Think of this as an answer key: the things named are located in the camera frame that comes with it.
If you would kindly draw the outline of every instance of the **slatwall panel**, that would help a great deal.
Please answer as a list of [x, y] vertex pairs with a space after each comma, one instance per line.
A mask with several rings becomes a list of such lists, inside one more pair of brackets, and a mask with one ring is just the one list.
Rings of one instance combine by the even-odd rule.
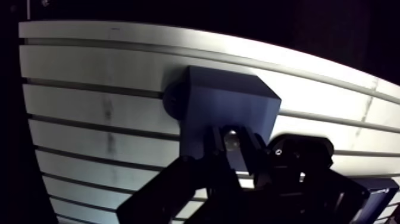
[[389, 217], [396, 209], [397, 206], [388, 206], [384, 211], [378, 216], [378, 219]]
[[[144, 24], [21, 23], [20, 37], [30, 131], [60, 223], [118, 223], [116, 207], [178, 156], [179, 127], [160, 95], [188, 65], [260, 77], [282, 98], [272, 137], [328, 137], [333, 170], [400, 175], [400, 87], [369, 74], [274, 45]], [[246, 175], [239, 180], [252, 188]], [[205, 199], [198, 191], [173, 223]], [[397, 194], [390, 203], [399, 202]]]

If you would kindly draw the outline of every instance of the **black mechanical part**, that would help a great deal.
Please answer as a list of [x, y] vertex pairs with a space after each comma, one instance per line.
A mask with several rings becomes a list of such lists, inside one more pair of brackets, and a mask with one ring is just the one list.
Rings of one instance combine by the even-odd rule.
[[[255, 189], [240, 187], [226, 156], [227, 135], [239, 141]], [[248, 127], [226, 126], [209, 127], [203, 141], [203, 158], [178, 158], [124, 202], [120, 223], [169, 223], [200, 188], [208, 199], [185, 223], [347, 224], [369, 197], [330, 170], [333, 145], [326, 138], [281, 135], [266, 145]]]

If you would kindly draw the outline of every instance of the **dark background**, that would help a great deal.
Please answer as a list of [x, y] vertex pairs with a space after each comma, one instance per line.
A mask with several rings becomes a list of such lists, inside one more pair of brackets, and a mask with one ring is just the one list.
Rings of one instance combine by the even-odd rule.
[[[46, 7], [42, 1], [30, 1], [32, 20], [123, 20], [224, 33], [296, 49], [400, 85], [400, 1], [48, 0]], [[1, 4], [6, 222], [56, 223], [30, 139], [21, 88], [17, 26], [27, 19], [27, 4]]]

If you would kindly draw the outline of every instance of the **metal screw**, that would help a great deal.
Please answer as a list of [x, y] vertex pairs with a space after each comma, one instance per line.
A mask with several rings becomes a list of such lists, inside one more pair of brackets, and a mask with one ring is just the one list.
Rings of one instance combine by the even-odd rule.
[[282, 150], [280, 148], [275, 150], [275, 155], [281, 155], [281, 154], [282, 154]]
[[224, 143], [227, 151], [236, 151], [240, 149], [240, 142], [237, 133], [230, 130], [224, 137]]

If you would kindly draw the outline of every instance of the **blue box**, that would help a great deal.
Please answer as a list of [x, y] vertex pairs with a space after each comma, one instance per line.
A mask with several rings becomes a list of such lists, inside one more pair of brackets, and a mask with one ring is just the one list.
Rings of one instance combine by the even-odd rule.
[[[281, 99], [257, 76], [189, 66], [189, 95], [180, 127], [180, 155], [203, 156], [206, 127], [246, 126], [270, 139]], [[240, 151], [228, 151], [236, 171], [247, 171]]]

